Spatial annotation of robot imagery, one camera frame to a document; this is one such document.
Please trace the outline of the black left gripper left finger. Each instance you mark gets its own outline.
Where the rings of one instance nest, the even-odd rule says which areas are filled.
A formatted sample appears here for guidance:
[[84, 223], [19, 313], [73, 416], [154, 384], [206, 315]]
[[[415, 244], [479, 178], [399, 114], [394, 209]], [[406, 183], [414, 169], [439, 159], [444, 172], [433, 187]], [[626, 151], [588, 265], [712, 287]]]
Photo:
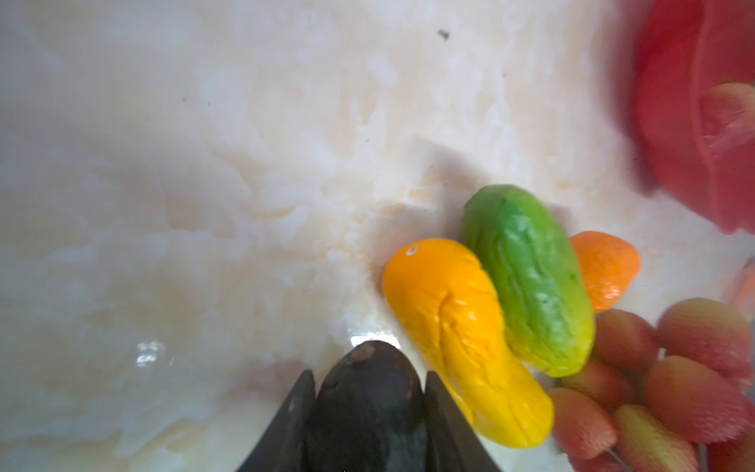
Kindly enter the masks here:
[[307, 471], [306, 430], [315, 386], [313, 371], [303, 371], [237, 472]]

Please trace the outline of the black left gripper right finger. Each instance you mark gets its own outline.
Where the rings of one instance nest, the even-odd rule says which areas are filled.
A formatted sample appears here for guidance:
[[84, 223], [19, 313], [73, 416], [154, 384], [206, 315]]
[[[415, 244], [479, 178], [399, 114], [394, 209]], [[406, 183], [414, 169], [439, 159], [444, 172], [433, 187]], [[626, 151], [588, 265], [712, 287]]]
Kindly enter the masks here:
[[427, 373], [424, 397], [428, 471], [501, 472], [434, 371]]

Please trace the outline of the dark avocado fake fruit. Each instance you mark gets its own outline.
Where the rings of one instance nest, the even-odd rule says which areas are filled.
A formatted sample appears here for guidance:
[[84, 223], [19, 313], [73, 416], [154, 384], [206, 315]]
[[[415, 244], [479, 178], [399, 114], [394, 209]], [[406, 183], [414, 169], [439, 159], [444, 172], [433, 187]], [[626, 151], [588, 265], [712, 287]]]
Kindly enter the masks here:
[[422, 384], [400, 350], [366, 341], [330, 370], [307, 426], [313, 471], [424, 471], [427, 446]]

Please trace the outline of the yellow fake mango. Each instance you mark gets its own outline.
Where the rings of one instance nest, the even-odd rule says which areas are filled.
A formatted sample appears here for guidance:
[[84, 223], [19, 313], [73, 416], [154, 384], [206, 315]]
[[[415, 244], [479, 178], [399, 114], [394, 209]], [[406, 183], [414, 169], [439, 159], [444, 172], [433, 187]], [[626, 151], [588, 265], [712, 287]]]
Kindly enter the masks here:
[[381, 288], [477, 433], [507, 448], [548, 438], [554, 403], [508, 347], [497, 289], [469, 249], [442, 238], [413, 242], [387, 262]]

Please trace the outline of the green fake mango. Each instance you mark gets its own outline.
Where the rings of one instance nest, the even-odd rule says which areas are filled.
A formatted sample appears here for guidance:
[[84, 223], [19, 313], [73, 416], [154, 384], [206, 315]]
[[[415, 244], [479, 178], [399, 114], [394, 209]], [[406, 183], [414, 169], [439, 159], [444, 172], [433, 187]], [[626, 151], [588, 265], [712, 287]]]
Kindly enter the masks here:
[[576, 253], [549, 208], [515, 185], [486, 186], [464, 206], [460, 241], [497, 289], [517, 357], [552, 378], [580, 372], [593, 348], [595, 312]]

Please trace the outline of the orange fake tangerine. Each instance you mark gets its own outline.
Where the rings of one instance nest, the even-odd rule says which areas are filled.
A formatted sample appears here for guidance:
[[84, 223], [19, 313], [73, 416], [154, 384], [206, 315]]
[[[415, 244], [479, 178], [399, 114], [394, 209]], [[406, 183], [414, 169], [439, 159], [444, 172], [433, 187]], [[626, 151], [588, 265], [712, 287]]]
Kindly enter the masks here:
[[641, 271], [639, 251], [629, 242], [599, 231], [570, 238], [595, 313], [615, 306]]

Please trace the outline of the red lychee bunch fake fruit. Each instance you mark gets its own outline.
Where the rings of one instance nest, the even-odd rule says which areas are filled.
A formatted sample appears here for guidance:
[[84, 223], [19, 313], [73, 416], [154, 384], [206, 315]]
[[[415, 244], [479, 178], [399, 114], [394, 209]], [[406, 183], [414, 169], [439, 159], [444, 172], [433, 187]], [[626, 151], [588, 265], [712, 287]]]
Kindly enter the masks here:
[[691, 298], [654, 325], [599, 314], [586, 367], [551, 392], [554, 440], [575, 471], [754, 467], [754, 265], [727, 302]]

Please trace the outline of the red flower-shaped fruit bowl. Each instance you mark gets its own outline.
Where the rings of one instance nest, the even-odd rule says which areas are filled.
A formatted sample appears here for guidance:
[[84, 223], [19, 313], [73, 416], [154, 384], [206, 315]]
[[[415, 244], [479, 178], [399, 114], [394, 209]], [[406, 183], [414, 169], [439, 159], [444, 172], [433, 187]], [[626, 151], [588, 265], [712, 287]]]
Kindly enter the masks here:
[[656, 1], [632, 114], [652, 181], [725, 234], [754, 231], [754, 4]]

